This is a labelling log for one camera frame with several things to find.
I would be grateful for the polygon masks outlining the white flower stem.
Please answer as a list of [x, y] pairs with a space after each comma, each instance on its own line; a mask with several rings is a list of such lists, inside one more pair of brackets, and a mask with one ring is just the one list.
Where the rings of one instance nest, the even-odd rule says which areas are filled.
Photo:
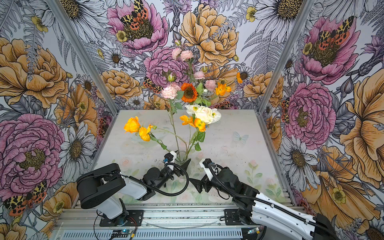
[[187, 111], [187, 114], [190, 115], [190, 116], [193, 116], [196, 114], [197, 110], [200, 108], [201, 106], [200, 105], [186, 105], [185, 108], [186, 108], [186, 111]]

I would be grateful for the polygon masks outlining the orange sunflower stem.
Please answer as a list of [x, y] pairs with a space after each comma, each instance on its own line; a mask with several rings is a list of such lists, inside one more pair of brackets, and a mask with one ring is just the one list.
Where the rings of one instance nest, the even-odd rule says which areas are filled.
[[193, 103], [198, 98], [198, 92], [192, 84], [184, 83], [181, 90], [184, 92], [182, 101], [185, 103]]

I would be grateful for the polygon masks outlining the clear glass cylinder vase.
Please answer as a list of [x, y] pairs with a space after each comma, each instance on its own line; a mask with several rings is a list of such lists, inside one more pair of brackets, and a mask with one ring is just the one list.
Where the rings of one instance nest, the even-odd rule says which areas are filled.
[[186, 151], [176, 151], [177, 153], [177, 159], [175, 160], [176, 164], [181, 166], [183, 163], [185, 163], [188, 159], [191, 159]]

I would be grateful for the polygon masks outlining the large pink peony stem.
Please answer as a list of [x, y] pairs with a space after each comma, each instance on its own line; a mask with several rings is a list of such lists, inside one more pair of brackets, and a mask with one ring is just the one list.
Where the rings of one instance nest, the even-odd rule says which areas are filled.
[[181, 40], [175, 40], [175, 47], [172, 50], [172, 59], [175, 61], [183, 61], [188, 64], [189, 69], [186, 71], [186, 75], [190, 77], [192, 82], [196, 81], [194, 76], [195, 67], [194, 62], [194, 53], [191, 50], [187, 50], [182, 44]]

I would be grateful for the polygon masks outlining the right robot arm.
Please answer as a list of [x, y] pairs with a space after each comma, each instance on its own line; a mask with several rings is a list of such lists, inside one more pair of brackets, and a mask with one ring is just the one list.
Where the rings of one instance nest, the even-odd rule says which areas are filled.
[[238, 206], [239, 221], [245, 225], [263, 225], [293, 240], [338, 240], [325, 216], [312, 216], [291, 209], [242, 183], [228, 167], [218, 171], [205, 168], [201, 180], [190, 179], [199, 193], [216, 189], [232, 197]]

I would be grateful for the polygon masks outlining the pink-edged white carnation stem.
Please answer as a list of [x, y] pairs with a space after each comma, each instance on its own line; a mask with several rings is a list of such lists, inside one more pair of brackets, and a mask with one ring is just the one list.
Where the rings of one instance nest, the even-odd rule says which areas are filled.
[[161, 97], [164, 100], [166, 100], [166, 102], [169, 103], [169, 107], [167, 107], [167, 111], [168, 111], [168, 115], [169, 115], [169, 118], [170, 118], [170, 123], [171, 123], [171, 126], [172, 126], [171, 133], [175, 137], [177, 151], [181, 150], [179, 142], [180, 141], [182, 142], [182, 139], [177, 134], [174, 115], [177, 113], [177, 107], [176, 107], [176, 104], [175, 104], [175, 99], [177, 98], [178, 91], [180, 91], [180, 90], [181, 90], [181, 87], [178, 84], [176, 84], [176, 82], [171, 82], [167, 87], [165, 87], [161, 91]]

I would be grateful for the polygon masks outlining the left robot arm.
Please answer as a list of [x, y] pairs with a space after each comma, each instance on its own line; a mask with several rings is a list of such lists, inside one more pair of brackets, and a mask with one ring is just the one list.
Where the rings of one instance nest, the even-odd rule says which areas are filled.
[[101, 227], [133, 227], [141, 225], [143, 211], [127, 210], [122, 199], [116, 194], [128, 195], [135, 200], [147, 201], [159, 193], [167, 197], [182, 194], [187, 186], [176, 193], [161, 190], [174, 177], [189, 178], [187, 169], [190, 160], [182, 165], [175, 164], [170, 157], [165, 157], [162, 170], [151, 168], [141, 180], [122, 174], [118, 164], [112, 163], [91, 171], [77, 179], [77, 191], [82, 209], [96, 209], [102, 214]]

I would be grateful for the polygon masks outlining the orange poppy flower stem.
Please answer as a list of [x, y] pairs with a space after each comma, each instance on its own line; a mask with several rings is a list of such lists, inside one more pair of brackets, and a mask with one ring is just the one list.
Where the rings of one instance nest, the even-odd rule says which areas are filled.
[[219, 97], [228, 97], [230, 93], [236, 90], [237, 85], [241, 84], [243, 79], [240, 72], [225, 72], [216, 79], [216, 95]]

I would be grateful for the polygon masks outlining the small orange flower stem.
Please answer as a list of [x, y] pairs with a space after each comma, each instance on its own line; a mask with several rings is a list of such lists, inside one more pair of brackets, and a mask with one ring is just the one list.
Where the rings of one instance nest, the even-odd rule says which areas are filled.
[[202, 150], [201, 143], [205, 141], [207, 126], [201, 119], [195, 118], [194, 116], [183, 115], [180, 117], [180, 120], [182, 121], [182, 126], [187, 126], [189, 128], [187, 140], [177, 134], [173, 117], [171, 117], [173, 131], [148, 125], [147, 127], [140, 126], [136, 134], [145, 142], [156, 142], [163, 150], [170, 150], [170, 148], [168, 148], [161, 139], [155, 136], [155, 132], [158, 131], [160, 133], [170, 134], [176, 139], [177, 150], [175, 152], [177, 152], [177, 161], [184, 163], [189, 159], [189, 154], [192, 150], [195, 150], [196, 152]]

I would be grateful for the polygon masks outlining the large orange-yellow flower stem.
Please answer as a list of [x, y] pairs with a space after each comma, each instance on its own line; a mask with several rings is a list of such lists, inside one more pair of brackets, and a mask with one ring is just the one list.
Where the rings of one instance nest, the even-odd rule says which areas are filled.
[[162, 140], [155, 137], [152, 133], [152, 130], [155, 130], [157, 127], [149, 124], [147, 127], [140, 124], [139, 118], [129, 118], [127, 123], [124, 125], [124, 131], [126, 133], [136, 134], [144, 142], [156, 142], [161, 146], [163, 150], [169, 150], [168, 147], [163, 143]]

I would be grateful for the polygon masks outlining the pink rose flower stem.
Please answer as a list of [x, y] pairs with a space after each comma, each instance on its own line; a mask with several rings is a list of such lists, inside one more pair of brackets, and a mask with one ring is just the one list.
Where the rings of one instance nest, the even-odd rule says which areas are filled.
[[[196, 80], [204, 80], [205, 79], [205, 73], [202, 71], [198, 71], [198, 72], [194, 73], [194, 77]], [[205, 80], [204, 86], [208, 91], [213, 92], [216, 89], [216, 81], [215, 80]]]

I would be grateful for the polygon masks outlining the cream ranunculus flower stem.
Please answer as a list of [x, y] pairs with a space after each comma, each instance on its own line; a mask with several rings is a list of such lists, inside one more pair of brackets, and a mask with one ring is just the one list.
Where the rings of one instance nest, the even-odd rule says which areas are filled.
[[205, 141], [206, 131], [209, 125], [218, 122], [221, 119], [222, 115], [217, 109], [211, 109], [209, 107], [201, 106], [195, 115], [183, 115], [180, 117], [183, 126], [190, 126], [195, 132], [190, 133], [189, 143], [187, 144], [187, 154], [191, 152], [192, 149], [199, 152], [201, 151], [200, 143]]

